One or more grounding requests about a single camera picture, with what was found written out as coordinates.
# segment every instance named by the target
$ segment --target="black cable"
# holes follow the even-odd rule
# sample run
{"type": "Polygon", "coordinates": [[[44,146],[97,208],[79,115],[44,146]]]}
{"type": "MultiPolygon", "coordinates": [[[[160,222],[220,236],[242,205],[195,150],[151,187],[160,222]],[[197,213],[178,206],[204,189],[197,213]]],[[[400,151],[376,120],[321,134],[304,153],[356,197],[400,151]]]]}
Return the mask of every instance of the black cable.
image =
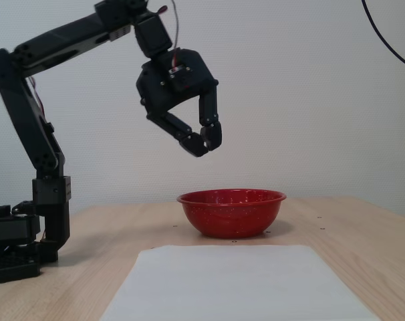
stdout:
{"type": "Polygon", "coordinates": [[[382,42],[384,43],[384,45],[403,63],[405,64],[405,59],[399,55],[396,50],[392,49],[392,47],[390,46],[390,44],[384,39],[384,37],[382,37],[381,33],[379,32],[378,28],[376,27],[374,20],[372,19],[372,16],[370,15],[369,9],[368,9],[368,5],[366,5],[366,0],[362,0],[363,3],[363,7],[364,7],[364,11],[366,12],[366,15],[369,18],[370,24],[372,25],[372,27],[374,28],[376,34],[378,35],[378,37],[382,40],[382,42]]]}
{"type": "Polygon", "coordinates": [[[176,2],[174,0],[171,0],[171,2],[173,3],[174,16],[176,17],[176,39],[174,41],[174,49],[173,49],[174,57],[173,57],[173,63],[172,63],[172,67],[175,68],[176,67],[176,48],[177,48],[177,41],[178,41],[179,24],[178,24],[178,13],[177,13],[176,2]]]}

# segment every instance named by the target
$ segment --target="bowl rim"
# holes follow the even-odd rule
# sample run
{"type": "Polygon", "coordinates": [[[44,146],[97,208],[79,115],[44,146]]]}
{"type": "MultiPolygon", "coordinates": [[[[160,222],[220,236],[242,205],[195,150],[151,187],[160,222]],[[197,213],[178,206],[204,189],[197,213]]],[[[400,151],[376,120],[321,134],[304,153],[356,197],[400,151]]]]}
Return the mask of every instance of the bowl rim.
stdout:
{"type": "Polygon", "coordinates": [[[209,207],[245,207],[245,206],[266,205],[266,204],[270,204],[270,203],[281,202],[281,201],[284,201],[286,198],[287,198],[286,194],[279,192],[279,191],[272,191],[270,189],[209,189],[206,191],[196,191],[196,192],[182,194],[181,196],[177,197],[176,200],[179,203],[188,204],[188,205],[200,205],[200,206],[209,206],[209,207]],[[205,192],[205,193],[206,192],[217,192],[217,191],[263,191],[263,192],[277,193],[279,197],[276,199],[269,199],[267,201],[250,202],[250,203],[225,203],[225,204],[191,202],[191,201],[185,201],[183,199],[184,197],[187,197],[192,194],[198,194],[198,193],[202,193],[202,192],[205,192]]]}

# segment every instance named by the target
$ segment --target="white wall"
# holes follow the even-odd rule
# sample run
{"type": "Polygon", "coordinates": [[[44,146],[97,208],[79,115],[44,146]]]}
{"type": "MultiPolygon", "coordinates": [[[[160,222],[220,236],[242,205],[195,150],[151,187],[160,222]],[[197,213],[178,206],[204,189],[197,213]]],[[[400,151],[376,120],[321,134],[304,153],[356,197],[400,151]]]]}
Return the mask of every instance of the white wall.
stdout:
{"type": "MultiPolygon", "coordinates": [[[[91,14],[95,2],[0,1],[0,47],[91,14]]],[[[133,35],[107,43],[36,77],[72,176],[73,212],[261,187],[354,195],[405,214],[405,65],[360,0],[177,2],[180,46],[199,51],[221,83],[224,143],[196,159],[147,121],[135,89],[146,58],[133,35]]],[[[368,4],[405,56],[405,0],[368,4]]],[[[171,35],[173,17],[163,16],[171,35]]],[[[176,114],[199,130],[197,101],[176,114]]],[[[33,176],[0,98],[0,204],[30,199],[33,176]]]]}

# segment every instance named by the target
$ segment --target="speckled enamel bowl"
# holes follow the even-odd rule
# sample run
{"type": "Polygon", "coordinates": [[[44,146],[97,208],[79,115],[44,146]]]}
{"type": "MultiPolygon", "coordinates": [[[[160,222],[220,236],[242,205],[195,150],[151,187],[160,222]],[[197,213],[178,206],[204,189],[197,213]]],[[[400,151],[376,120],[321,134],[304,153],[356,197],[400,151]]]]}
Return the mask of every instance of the speckled enamel bowl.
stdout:
{"type": "Polygon", "coordinates": [[[266,230],[285,198],[283,193],[264,189],[218,189],[184,194],[177,201],[202,234],[237,239],[266,230]]]}

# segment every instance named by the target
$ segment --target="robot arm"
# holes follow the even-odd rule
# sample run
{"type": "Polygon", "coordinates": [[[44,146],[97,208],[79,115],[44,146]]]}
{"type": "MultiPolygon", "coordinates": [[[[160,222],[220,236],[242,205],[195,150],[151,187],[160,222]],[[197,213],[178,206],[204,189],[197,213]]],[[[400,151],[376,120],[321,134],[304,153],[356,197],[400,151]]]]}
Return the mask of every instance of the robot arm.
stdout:
{"type": "Polygon", "coordinates": [[[63,175],[65,158],[53,135],[54,128],[31,94],[26,78],[66,62],[99,45],[130,33],[134,26],[138,45],[150,61],[142,66],[137,81],[140,103],[147,118],[177,139],[195,156],[221,145],[221,124],[217,114],[217,80],[200,55],[177,48],[159,14],[147,10],[148,0],[104,0],[96,13],[37,36],[12,53],[0,49],[0,93],[11,121],[37,171],[33,180],[33,201],[23,202],[9,213],[0,210],[0,249],[23,245],[37,253],[42,262],[56,261],[58,249],[67,241],[70,177],[63,175]],[[169,113],[176,105],[199,96],[200,134],[169,113]],[[16,214],[27,214],[26,217],[16,214]],[[46,236],[31,243],[45,217],[46,236]]]}

